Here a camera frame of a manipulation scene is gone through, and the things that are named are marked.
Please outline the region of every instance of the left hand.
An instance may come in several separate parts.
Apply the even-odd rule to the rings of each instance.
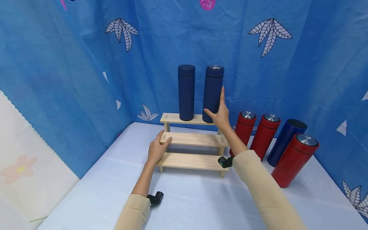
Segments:
[[[149,144],[149,150],[148,150],[148,160],[147,163],[153,164],[154,166],[159,162],[161,157],[166,151],[166,148],[169,146],[171,141],[173,140],[172,137],[167,139],[167,141],[164,144],[160,143],[161,136],[163,134],[163,130],[159,132],[157,137]]]

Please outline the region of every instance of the wooden step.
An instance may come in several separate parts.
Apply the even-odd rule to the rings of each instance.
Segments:
[[[202,120],[202,114],[194,114],[194,118],[190,121],[182,121],[178,113],[163,113],[161,123],[176,123],[176,124],[192,124],[192,125],[215,125]]]
[[[181,169],[229,171],[218,163],[220,156],[165,152],[157,166]]]
[[[172,137],[172,145],[191,145],[191,146],[207,146],[227,148],[229,144],[223,135],[216,134],[198,134],[184,132],[164,132],[160,142],[165,143],[166,140]]]

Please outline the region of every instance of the black device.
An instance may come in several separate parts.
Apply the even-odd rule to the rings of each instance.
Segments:
[[[155,206],[160,205],[163,199],[163,193],[158,191],[156,192],[156,196],[148,195],[147,198],[151,202],[151,207],[155,207]]]
[[[221,167],[223,167],[225,169],[225,168],[233,166],[233,158],[234,157],[231,156],[231,157],[226,159],[222,156],[217,161],[221,165]]]

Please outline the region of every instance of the pink pattern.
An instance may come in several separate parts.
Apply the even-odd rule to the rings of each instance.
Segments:
[[[212,10],[216,0],[199,0],[204,10]]]
[[[12,184],[19,180],[22,176],[32,177],[32,166],[36,163],[37,157],[28,159],[25,155],[17,158],[15,165],[8,166],[1,171],[1,175],[5,176],[5,184]]]
[[[63,4],[63,6],[64,6],[64,9],[65,9],[65,10],[67,10],[67,5],[65,5],[65,2],[64,2],[64,0],[61,0],[61,3]]]

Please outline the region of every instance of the white table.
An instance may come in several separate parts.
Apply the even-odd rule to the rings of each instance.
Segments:
[[[161,125],[129,125],[38,229],[113,229],[143,168],[149,143],[162,129]],[[215,133],[178,127],[171,131]],[[169,151],[216,154],[214,148],[194,146],[170,146]],[[272,171],[266,157],[263,164]],[[314,157],[283,190],[309,229],[367,229]],[[150,194],[156,191],[163,192],[164,199],[151,210],[146,230],[266,229],[247,187],[233,169],[220,178],[217,171],[165,168],[161,174],[157,168]]]

